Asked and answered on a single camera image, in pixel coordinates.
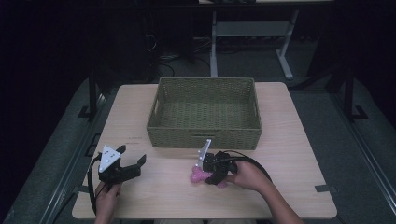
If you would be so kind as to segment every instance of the human hand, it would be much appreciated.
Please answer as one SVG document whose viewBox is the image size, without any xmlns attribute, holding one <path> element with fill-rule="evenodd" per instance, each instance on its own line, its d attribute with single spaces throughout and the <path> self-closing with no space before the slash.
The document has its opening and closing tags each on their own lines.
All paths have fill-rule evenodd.
<svg viewBox="0 0 396 224">
<path fill-rule="evenodd" d="M 272 186 L 272 182 L 257 168 L 248 161 L 236 161 L 238 172 L 228 175 L 226 181 L 231 182 L 244 189 L 261 191 L 266 186 Z"/>
<path fill-rule="evenodd" d="M 120 196 L 121 184 L 107 188 L 104 182 L 100 182 L 96 187 L 96 219 L 95 224 L 110 223 L 114 216 L 118 196 Z"/>
</svg>

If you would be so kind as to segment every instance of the black tape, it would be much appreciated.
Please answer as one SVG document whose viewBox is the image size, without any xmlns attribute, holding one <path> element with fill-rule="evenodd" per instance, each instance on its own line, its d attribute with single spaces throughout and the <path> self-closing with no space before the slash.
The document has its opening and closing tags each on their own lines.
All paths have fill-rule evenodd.
<svg viewBox="0 0 396 224">
<path fill-rule="evenodd" d="M 84 192 L 84 193 L 89 193 L 88 186 L 83 186 L 83 185 L 79 186 L 78 191 Z"/>
<path fill-rule="evenodd" d="M 317 190 L 317 193 L 330 191 L 330 187 L 327 185 L 318 185 L 318 186 L 315 186 L 315 189 Z"/>
</svg>

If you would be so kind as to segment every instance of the black cable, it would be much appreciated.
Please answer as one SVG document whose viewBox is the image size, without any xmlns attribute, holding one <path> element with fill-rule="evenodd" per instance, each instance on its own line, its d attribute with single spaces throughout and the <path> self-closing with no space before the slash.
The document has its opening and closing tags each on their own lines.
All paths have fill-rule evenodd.
<svg viewBox="0 0 396 224">
<path fill-rule="evenodd" d="M 247 155 L 244 155 L 244 154 L 242 154 L 240 152 L 237 152 L 237 151 L 234 151 L 234 150 L 225 150 L 224 152 L 233 152 L 233 153 L 239 154 L 239 155 L 241 155 L 243 157 L 247 157 Z"/>
<path fill-rule="evenodd" d="M 220 44 L 219 43 L 219 49 L 217 50 L 217 52 L 218 52 L 218 54 L 235 54 L 235 53 L 239 53 L 239 52 L 242 52 L 242 51 L 245 51 L 245 50 L 247 50 L 248 49 L 248 43 L 246 43 L 245 41 L 245 43 L 243 43 L 245 46 L 242 46 L 243 44 L 241 44 L 241 43 L 238 43 L 236 46 L 238 47 L 238 49 L 236 49 L 236 50 L 231 50 L 231 51 L 221 51 L 221 47 L 222 46 L 227 46 L 227 47 L 230 47 L 233 43 L 232 43 L 232 41 L 230 41 L 231 43 L 230 44 Z"/>
<path fill-rule="evenodd" d="M 173 67 L 171 67 L 170 65 L 165 64 L 165 63 L 158 63 L 158 65 L 162 65 L 162 66 L 168 67 L 169 69 L 172 70 L 172 77 L 175 76 L 175 69 L 173 69 Z"/>
<path fill-rule="evenodd" d="M 203 37 L 202 39 L 194 40 L 194 42 L 204 42 L 204 44 L 200 43 L 198 46 L 194 46 L 194 53 L 200 53 L 206 49 L 210 49 L 212 41 L 210 37 Z"/>
<path fill-rule="evenodd" d="M 339 215 L 335 216 L 342 224 L 347 224 Z"/>
<path fill-rule="evenodd" d="M 220 161 L 214 161 L 214 162 L 212 162 L 210 164 L 213 165 L 213 164 L 220 163 L 220 162 L 225 162 L 225 161 L 248 161 L 248 162 L 252 163 L 253 165 L 255 165 L 257 168 L 259 168 L 265 174 L 265 176 L 272 182 L 271 176 L 268 174 L 268 172 L 265 170 L 265 168 L 262 167 L 262 165 L 259 164 L 257 161 L 251 159 L 248 156 L 245 156 L 245 157 L 229 157 L 229 158 L 226 158 L 226 159 L 222 159 Z"/>
<path fill-rule="evenodd" d="M 96 200 L 96 198 L 98 197 L 98 195 L 102 192 L 102 190 L 103 190 L 105 187 L 106 187 L 106 184 L 104 184 L 104 185 L 102 186 L 102 188 L 99 190 L 99 192 L 95 195 L 95 200 Z"/>
<path fill-rule="evenodd" d="M 93 191 L 93 181 L 92 181 L 92 167 L 93 165 L 99 161 L 102 158 L 102 153 L 99 153 L 91 162 L 90 168 L 88 169 L 87 172 L 87 178 L 88 178 L 88 192 L 90 193 L 90 199 L 91 199 L 91 206 L 93 212 L 96 214 L 96 197 Z"/>
<path fill-rule="evenodd" d="M 170 63 L 170 62 L 172 62 L 172 61 L 174 61 L 174 60 L 179 60 L 179 59 L 181 59 L 181 56 L 180 55 L 171 55 L 170 56 L 170 58 L 169 59 L 161 59 L 161 61 L 159 62 L 159 63 L 161 63 L 161 64 L 163 64 L 163 63 Z"/>
<path fill-rule="evenodd" d="M 161 78 L 163 77 L 163 72 L 157 69 L 157 77 Z"/>
<path fill-rule="evenodd" d="M 210 68 L 210 64 L 207 61 L 205 61 L 204 59 L 197 57 L 197 56 L 194 56 L 194 58 L 204 62 Z"/>
</svg>

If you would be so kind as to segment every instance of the light wooden tabletop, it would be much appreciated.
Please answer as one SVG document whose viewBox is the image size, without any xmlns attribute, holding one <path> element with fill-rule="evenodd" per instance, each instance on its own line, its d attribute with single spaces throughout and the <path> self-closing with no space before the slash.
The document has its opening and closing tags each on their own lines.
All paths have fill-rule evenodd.
<svg viewBox="0 0 396 224">
<path fill-rule="evenodd" d="M 318 2 L 333 2 L 334 0 L 256 0 L 256 3 L 318 3 Z M 199 0 L 200 4 L 213 4 L 209 0 Z"/>
<path fill-rule="evenodd" d="M 230 184 L 225 189 L 190 182 L 197 149 L 154 148 L 146 130 L 157 85 L 127 85 L 119 89 L 99 140 L 104 145 L 126 145 L 121 166 L 136 164 L 147 154 L 142 175 L 122 185 L 115 217 L 155 218 L 267 218 L 269 208 L 257 192 Z M 289 91 L 283 83 L 256 83 L 262 136 L 255 150 L 241 151 L 258 161 L 272 177 L 286 201 L 300 217 L 331 218 L 337 210 L 325 185 Z M 99 184 L 97 162 L 93 184 Z M 76 218 L 94 218 L 88 193 L 78 195 Z"/>
</svg>

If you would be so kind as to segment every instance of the gray carpet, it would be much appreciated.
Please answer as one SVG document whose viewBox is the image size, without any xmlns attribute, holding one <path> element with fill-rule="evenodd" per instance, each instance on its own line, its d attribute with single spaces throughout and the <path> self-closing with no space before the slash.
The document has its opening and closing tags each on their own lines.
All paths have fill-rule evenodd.
<svg viewBox="0 0 396 224">
<path fill-rule="evenodd" d="M 315 43 L 293 43 L 287 58 L 295 79 L 283 77 L 274 49 L 276 44 L 260 50 L 248 49 L 235 54 L 220 54 L 219 77 L 254 77 L 256 81 L 281 81 L 292 86 L 306 79 L 305 74 L 315 50 Z M 208 54 L 197 54 L 208 62 Z M 209 67 L 202 60 L 189 63 L 180 59 L 168 63 L 175 77 L 209 77 Z M 172 76 L 169 67 L 161 66 L 165 77 Z M 317 157 L 318 164 L 329 186 L 338 210 L 338 217 L 329 220 L 305 220 L 306 223 L 396 223 L 396 216 L 387 204 L 373 174 L 361 154 L 359 144 L 340 113 L 334 97 L 324 90 L 326 78 L 304 91 L 291 91 L 292 100 L 304 125 L 306 134 Z M 45 216 L 53 195 L 59 203 L 53 209 L 58 214 L 56 223 L 92 223 L 77 220 L 71 215 L 76 196 L 75 187 L 81 185 L 91 157 L 84 156 L 92 139 L 97 138 L 105 125 L 106 117 L 117 89 L 106 95 L 99 104 L 99 113 L 93 122 L 78 118 L 79 110 L 88 104 L 88 83 L 81 84 L 57 129 L 45 147 L 35 169 L 26 181 L 5 223 L 39 223 Z M 384 173 L 393 184 L 395 180 L 396 132 L 373 103 L 368 91 L 359 83 L 355 88 L 355 103 L 363 107 L 369 119 L 357 120 L 367 144 L 374 149 Z M 68 181 L 60 185 L 70 159 L 77 155 L 75 168 Z M 115 220 L 114 223 L 139 223 L 139 220 Z"/>
</svg>

